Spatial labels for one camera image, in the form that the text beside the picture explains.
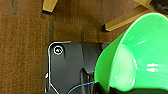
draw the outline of green bowl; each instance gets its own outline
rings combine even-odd
[[[103,50],[94,76],[106,93],[110,87],[168,90],[168,19],[160,13],[138,18]]]

